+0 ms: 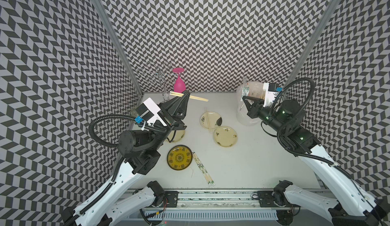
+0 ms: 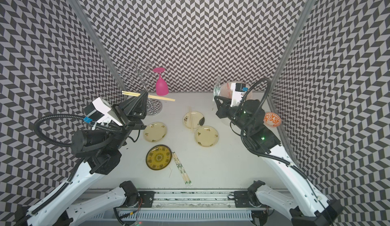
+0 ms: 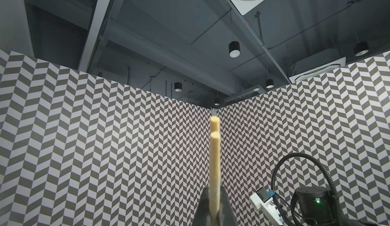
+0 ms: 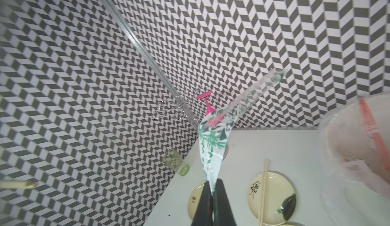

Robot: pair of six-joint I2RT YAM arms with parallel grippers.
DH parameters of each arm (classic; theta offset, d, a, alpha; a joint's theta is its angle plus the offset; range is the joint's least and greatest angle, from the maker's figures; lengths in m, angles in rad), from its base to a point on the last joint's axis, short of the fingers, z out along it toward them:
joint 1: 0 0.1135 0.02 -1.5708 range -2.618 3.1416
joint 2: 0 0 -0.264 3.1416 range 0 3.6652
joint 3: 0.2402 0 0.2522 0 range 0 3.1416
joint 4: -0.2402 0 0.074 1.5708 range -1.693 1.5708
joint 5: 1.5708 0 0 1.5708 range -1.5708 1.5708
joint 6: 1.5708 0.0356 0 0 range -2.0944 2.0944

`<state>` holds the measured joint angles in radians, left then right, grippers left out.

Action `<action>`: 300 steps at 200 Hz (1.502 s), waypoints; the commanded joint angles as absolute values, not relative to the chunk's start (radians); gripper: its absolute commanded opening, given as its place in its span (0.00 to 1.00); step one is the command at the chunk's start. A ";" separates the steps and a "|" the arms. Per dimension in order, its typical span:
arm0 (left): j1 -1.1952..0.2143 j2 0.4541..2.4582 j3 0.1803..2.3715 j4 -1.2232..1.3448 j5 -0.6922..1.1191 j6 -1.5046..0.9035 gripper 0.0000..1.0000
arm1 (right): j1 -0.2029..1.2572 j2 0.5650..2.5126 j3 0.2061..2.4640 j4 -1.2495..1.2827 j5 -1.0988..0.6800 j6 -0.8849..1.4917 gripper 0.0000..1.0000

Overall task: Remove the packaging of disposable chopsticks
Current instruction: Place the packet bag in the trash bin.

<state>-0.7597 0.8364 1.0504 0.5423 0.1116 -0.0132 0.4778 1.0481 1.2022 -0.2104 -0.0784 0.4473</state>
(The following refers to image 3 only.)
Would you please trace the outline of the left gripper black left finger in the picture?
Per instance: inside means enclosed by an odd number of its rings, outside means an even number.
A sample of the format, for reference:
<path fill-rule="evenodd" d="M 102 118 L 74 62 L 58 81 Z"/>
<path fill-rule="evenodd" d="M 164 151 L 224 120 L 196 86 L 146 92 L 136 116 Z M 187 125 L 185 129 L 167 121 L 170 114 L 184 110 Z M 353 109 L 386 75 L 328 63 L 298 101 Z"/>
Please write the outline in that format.
<path fill-rule="evenodd" d="M 193 226 L 209 226 L 210 212 L 209 212 L 209 187 L 202 190 L 200 200 L 194 215 Z"/>

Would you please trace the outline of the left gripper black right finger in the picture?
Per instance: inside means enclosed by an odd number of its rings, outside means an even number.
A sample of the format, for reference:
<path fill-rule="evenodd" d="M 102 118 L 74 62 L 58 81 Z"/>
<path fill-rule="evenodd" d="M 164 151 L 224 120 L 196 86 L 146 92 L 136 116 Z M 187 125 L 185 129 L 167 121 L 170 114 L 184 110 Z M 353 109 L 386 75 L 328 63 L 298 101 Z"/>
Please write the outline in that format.
<path fill-rule="evenodd" d="M 228 194 L 223 186 L 220 187 L 220 209 L 218 213 L 219 226 L 237 226 L 237 219 L 231 207 Z"/>

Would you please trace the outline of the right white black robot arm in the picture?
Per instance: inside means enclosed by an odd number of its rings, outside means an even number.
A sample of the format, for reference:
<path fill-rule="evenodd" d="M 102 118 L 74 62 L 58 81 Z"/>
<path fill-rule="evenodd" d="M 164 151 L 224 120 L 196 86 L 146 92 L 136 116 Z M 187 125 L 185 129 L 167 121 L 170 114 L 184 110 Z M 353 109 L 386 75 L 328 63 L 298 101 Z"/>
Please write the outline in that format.
<path fill-rule="evenodd" d="M 325 167 L 314 157 L 296 152 L 283 157 L 275 166 L 271 177 L 271 190 L 275 190 L 275 182 L 278 170 L 284 162 L 291 158 L 305 158 L 312 161 L 322 172 L 324 178 L 328 182 L 328 187 L 312 187 L 304 186 L 295 189 L 291 198 L 289 207 L 292 220 L 289 219 L 279 203 L 280 196 L 274 194 L 272 196 L 274 204 L 281 215 L 284 223 L 288 226 L 301 226 L 302 223 L 295 216 L 295 207 L 299 205 L 303 221 L 309 226 L 375 226 L 376 223 L 364 222 L 359 220 L 351 220 L 342 214 L 340 200 L 334 181 Z"/>

